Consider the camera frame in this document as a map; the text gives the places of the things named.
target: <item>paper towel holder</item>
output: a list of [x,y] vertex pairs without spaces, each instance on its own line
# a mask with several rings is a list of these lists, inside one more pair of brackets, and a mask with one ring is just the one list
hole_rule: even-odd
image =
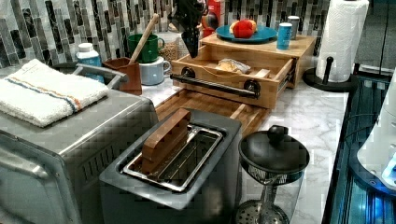
[[326,59],[326,69],[324,72],[323,79],[317,77],[317,68],[311,68],[304,72],[303,81],[310,87],[322,90],[322,91],[332,91],[332,92],[353,92],[358,88],[358,78],[351,75],[349,79],[345,82],[330,82],[329,74],[332,69],[332,62],[334,58],[328,57]]

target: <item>wooden cutting board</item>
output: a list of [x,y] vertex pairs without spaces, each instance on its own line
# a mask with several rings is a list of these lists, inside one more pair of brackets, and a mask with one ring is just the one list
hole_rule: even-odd
[[162,120],[177,109],[185,107],[220,114],[242,122],[242,134],[258,131],[270,109],[245,105],[239,102],[206,95],[197,91],[182,90],[156,106],[158,119]]

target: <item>french press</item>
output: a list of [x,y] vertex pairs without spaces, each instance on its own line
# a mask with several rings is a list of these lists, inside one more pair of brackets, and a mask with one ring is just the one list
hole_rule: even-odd
[[[239,205],[235,223],[290,223],[304,169],[309,163],[309,153],[288,132],[286,127],[273,125],[268,131],[255,132],[241,140],[241,166],[252,178],[263,184],[263,189],[260,200]],[[287,185],[293,185],[294,190],[285,198],[277,193],[277,189],[286,189],[284,187]]]

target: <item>paper towel roll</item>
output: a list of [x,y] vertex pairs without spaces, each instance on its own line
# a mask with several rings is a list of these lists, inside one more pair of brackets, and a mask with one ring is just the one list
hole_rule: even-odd
[[334,61],[329,81],[344,82],[349,79],[368,6],[367,0],[330,2],[318,56],[317,77],[324,77],[326,59],[331,56]]

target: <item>drawer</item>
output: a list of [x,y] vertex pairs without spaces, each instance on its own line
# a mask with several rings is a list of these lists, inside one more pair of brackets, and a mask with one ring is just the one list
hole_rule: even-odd
[[[251,68],[246,74],[216,69],[219,61],[226,58],[237,60],[249,65]],[[194,83],[191,79],[180,80],[174,78],[174,76],[174,85],[181,88],[248,105],[273,109],[276,106],[277,97],[295,78],[295,63],[295,59],[283,55],[271,55],[264,52],[252,53],[240,49],[235,50],[205,45],[199,49],[196,58],[191,58],[190,55],[187,55],[177,61],[172,61],[172,72],[183,76],[185,75],[185,68],[190,68],[189,71],[194,73],[194,80],[201,81],[201,84],[203,81],[205,84],[216,85],[215,87],[200,85],[200,83]],[[263,76],[259,73],[262,69],[269,70],[269,72]],[[224,88],[221,89],[219,86],[227,87],[228,90],[232,91],[236,90],[236,93],[225,91]],[[245,95],[246,91],[257,93],[257,90],[259,92],[255,96],[252,96],[252,94]]]

